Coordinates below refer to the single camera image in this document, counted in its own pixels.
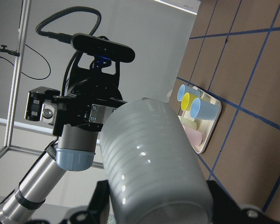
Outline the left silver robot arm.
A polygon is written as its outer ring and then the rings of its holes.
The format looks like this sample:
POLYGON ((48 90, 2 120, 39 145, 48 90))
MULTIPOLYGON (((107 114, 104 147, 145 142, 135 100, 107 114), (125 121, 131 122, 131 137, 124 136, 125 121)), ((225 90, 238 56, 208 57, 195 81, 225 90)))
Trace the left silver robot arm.
POLYGON ((71 68, 67 93, 38 87, 28 93, 25 118, 53 126, 51 142, 15 189, 0 203, 0 224, 23 224, 45 202, 67 171, 84 171, 94 159, 98 133, 107 117, 123 105, 118 89, 119 64, 133 61, 135 54, 93 54, 88 69, 71 68))

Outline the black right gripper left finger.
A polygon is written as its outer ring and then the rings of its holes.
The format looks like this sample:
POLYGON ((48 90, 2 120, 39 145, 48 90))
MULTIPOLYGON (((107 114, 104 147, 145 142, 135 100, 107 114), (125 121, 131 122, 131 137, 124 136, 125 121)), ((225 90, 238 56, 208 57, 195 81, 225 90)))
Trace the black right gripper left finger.
POLYGON ((70 216, 68 224, 106 224, 110 212, 110 188, 107 180, 98 181, 86 210, 70 216))

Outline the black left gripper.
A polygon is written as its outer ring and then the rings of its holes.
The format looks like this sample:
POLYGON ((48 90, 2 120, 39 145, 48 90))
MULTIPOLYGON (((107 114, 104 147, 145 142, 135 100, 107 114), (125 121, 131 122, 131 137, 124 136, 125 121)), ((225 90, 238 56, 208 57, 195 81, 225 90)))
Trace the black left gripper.
POLYGON ((54 136, 61 136, 65 125, 99 132, 103 124, 91 121, 92 106, 118 108, 125 103, 118 89, 120 62, 115 61, 115 74, 108 74, 102 68, 111 66, 110 59, 95 56, 89 69, 84 69, 78 66, 81 57, 82 53, 77 52, 72 56, 65 72, 69 78, 64 78, 61 91, 41 86, 28 93, 27 120, 39 121, 44 103, 56 107, 49 118, 54 136))

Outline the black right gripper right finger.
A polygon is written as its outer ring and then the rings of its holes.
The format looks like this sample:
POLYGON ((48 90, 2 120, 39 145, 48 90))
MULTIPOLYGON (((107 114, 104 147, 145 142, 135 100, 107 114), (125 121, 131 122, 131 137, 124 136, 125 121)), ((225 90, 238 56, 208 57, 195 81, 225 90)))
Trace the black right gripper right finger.
POLYGON ((210 189, 213 206, 213 224, 253 224, 239 206, 226 194, 216 181, 207 181, 210 189))

